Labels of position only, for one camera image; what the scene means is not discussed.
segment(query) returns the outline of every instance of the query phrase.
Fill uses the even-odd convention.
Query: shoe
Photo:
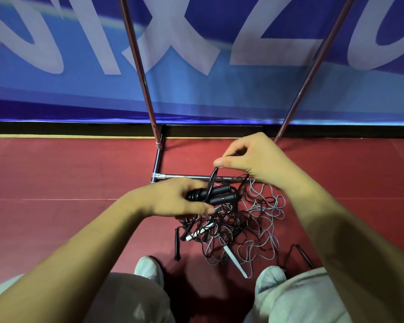
[[[268,266],[260,273],[256,280],[255,295],[264,292],[265,290],[275,288],[285,282],[284,271],[279,266]]]
[[[164,288],[163,272],[156,260],[149,256],[142,257],[135,267],[135,275],[147,278]]]

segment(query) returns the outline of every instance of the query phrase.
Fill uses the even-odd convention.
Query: metal frame
[[[355,0],[346,0],[343,8],[341,9],[334,26],[332,26],[331,31],[329,32],[328,37],[324,40],[322,47],[320,48],[316,59],[313,62],[313,65],[304,81],[304,83],[301,86],[301,89],[299,90],[298,94],[295,97],[295,100],[293,101],[289,112],[287,113],[283,123],[281,124],[280,130],[277,133],[277,136],[275,137],[274,143],[278,143],[281,139],[281,137],[284,134],[285,129],[289,125],[290,121],[292,120],[293,115],[295,114],[296,110],[298,109],[299,104],[301,103],[305,92],[307,91],[308,87],[310,86],[314,76],[317,73],[317,70],[319,70],[320,65],[323,62],[323,59],[325,58],[325,55],[328,53],[329,48],[331,47],[332,43],[334,42],[334,39],[341,28],[341,25],[343,24],[345,18],[347,17],[351,6]]]
[[[124,19],[124,26],[126,27],[126,32],[127,32],[127,37],[129,38],[129,43],[130,43],[130,48],[132,50],[132,55],[133,59],[135,61],[135,67],[136,71],[138,72],[138,77],[139,81],[141,84],[141,89],[142,93],[144,95],[145,99],[145,104],[148,110],[148,115],[149,119],[151,122],[151,127],[154,133],[154,138],[156,140],[156,146],[157,146],[157,154],[156,154],[156,160],[154,162],[154,168],[153,168],[153,173],[151,176],[151,183],[155,183],[157,180],[164,180],[164,179],[170,179],[170,178],[176,178],[176,177],[190,177],[193,179],[199,179],[199,180],[209,180],[209,176],[189,176],[189,175],[178,175],[178,174],[165,174],[165,173],[160,173],[160,166],[162,163],[162,156],[163,156],[163,151],[164,151],[164,143],[165,143],[165,138],[166,138],[166,130],[164,129],[164,125],[162,127],[161,133],[158,131],[157,123],[156,123],[156,115],[154,113],[154,110],[152,108],[152,102],[151,102],[151,97],[149,94],[148,90],[148,85],[146,82],[145,78],[145,71],[142,65],[142,60],[141,60],[141,55],[139,52],[139,47],[136,39],[136,34],[135,34],[135,29],[133,27],[133,22],[130,17],[130,12],[129,12],[129,6],[127,4],[127,0],[119,0],[120,1],[120,7],[121,7],[121,12],[123,14],[123,19]],[[346,0],[344,3],[343,8],[341,9],[331,31],[329,32],[328,37],[326,40],[323,42],[322,47],[320,48],[316,59],[313,62],[313,65],[304,81],[304,83],[301,86],[301,89],[299,90],[294,102],[292,103],[289,112],[287,113],[280,130],[278,131],[277,136],[275,137],[274,142],[278,143],[280,139],[282,138],[285,129],[289,125],[293,115],[295,114],[299,104],[301,103],[308,87],[310,86],[314,76],[316,75],[320,65],[323,62],[323,59],[325,55],[327,54],[329,48],[331,47],[341,25],[343,24],[345,18],[347,17],[349,10],[351,6],[353,5],[355,0]],[[217,177],[217,181],[228,181],[231,180],[233,177]]]

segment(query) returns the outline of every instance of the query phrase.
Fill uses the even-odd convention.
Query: hand
[[[242,156],[227,156],[247,149]],[[287,188],[298,173],[303,173],[283,151],[264,133],[239,138],[214,161],[214,166],[243,170],[264,183],[282,190]]]
[[[207,184],[200,180],[174,178],[132,190],[121,199],[131,206],[136,202],[144,217],[214,214],[214,206],[185,199],[187,192],[206,186]]]

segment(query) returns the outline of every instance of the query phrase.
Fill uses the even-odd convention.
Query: red court floor
[[[162,172],[209,175],[231,140],[168,140]],[[280,146],[347,208],[404,250],[404,140],[283,140]],[[150,181],[156,147],[143,139],[0,138],[0,283],[32,269],[128,190]],[[236,175],[221,169],[219,174]],[[238,322],[253,304],[255,261],[245,280],[236,267],[211,266],[200,244],[181,244],[173,261],[174,218],[152,217],[136,230],[113,271],[132,273],[141,256],[161,261],[178,322]],[[293,243],[320,266],[288,204],[276,222],[280,264]],[[299,254],[290,275],[307,270]]]

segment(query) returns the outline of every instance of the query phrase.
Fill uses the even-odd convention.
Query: forearm
[[[307,174],[285,193],[352,319],[404,321],[404,253]]]
[[[136,199],[115,202],[0,295],[0,322],[81,321],[141,220]]]

